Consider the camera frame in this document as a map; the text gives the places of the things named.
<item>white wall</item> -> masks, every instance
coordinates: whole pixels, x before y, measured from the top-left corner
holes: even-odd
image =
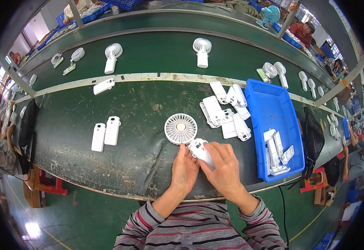
[[[315,39],[315,42],[317,43],[318,47],[322,46],[322,44],[326,41],[326,38],[328,38],[328,36],[329,34],[326,33],[326,31],[322,28],[320,24],[317,25],[314,34],[312,34],[312,37]]]
[[[38,13],[35,17],[33,17],[29,24],[39,41],[44,38],[47,33],[49,33],[49,29],[47,28],[41,13]]]
[[[50,31],[58,26],[56,18],[64,12],[67,5],[67,0],[50,0],[40,11]]]
[[[21,57],[25,56],[30,51],[28,43],[25,41],[22,34],[17,37],[10,51],[13,51],[14,53],[19,53]]]

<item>red plastic stool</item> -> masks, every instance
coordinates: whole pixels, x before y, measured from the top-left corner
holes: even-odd
[[[308,178],[308,180],[304,180],[305,187],[300,188],[300,193],[315,190],[315,189],[318,189],[318,188],[324,188],[324,187],[326,187],[328,185],[328,179],[326,178],[325,168],[323,166],[315,169],[312,173],[313,174],[315,174],[315,173],[320,173],[321,174],[320,184],[311,185],[310,180]]]

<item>striped shirt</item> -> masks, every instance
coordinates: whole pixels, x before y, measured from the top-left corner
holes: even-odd
[[[227,205],[213,202],[181,203],[163,219],[150,202],[130,215],[113,250],[118,249],[288,249],[272,213],[258,196],[257,208],[246,216],[241,237],[230,222]]]

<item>factory floor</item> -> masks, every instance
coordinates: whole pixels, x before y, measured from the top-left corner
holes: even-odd
[[[29,249],[111,249],[129,215],[139,208],[136,200],[109,196],[64,182],[68,195],[46,193],[46,208],[31,208],[25,201],[22,182],[12,176],[0,181],[10,215],[18,224]],[[325,232],[335,228],[348,185],[337,192],[330,207],[314,205],[314,191],[299,193],[300,184],[291,190],[282,187],[286,204],[286,227],[290,249],[313,249]],[[278,187],[257,193],[273,212],[283,229],[283,202]],[[228,203],[233,226],[238,232],[245,223],[238,209]]]

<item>black bag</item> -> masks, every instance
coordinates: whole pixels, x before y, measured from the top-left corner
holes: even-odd
[[[304,113],[305,124],[303,127],[303,147],[305,167],[300,179],[308,180],[314,170],[315,162],[317,161],[325,144],[325,137],[320,124],[315,119],[314,114],[307,107],[304,107]],[[288,189],[294,187],[299,180],[293,183]]]
[[[24,116],[21,120],[20,133],[18,137],[18,145],[22,154],[18,160],[21,165],[22,174],[27,174],[32,168],[32,163],[34,162],[36,144],[35,122],[37,113],[38,107],[35,99],[32,99],[26,106]],[[28,146],[27,152],[29,152],[29,148],[31,148],[30,161],[28,161],[28,155],[25,153],[24,147],[26,146]]]

